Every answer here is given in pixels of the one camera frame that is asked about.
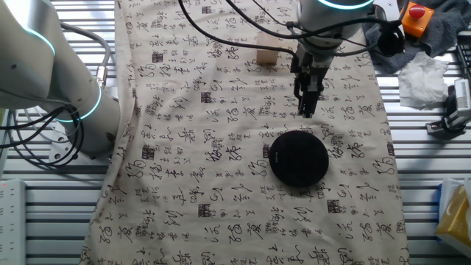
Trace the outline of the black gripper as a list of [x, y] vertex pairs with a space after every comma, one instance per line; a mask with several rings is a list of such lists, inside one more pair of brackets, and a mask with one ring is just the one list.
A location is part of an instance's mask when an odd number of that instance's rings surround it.
[[[298, 111], [303, 118], [311, 118], [324, 90], [322, 82], [333, 57], [308, 51], [302, 44], [297, 45], [295, 55], [291, 61], [291, 73], [297, 78], [294, 80], [294, 95], [298, 99]], [[300, 81], [302, 74], [310, 78], [312, 85], [304, 85]]]

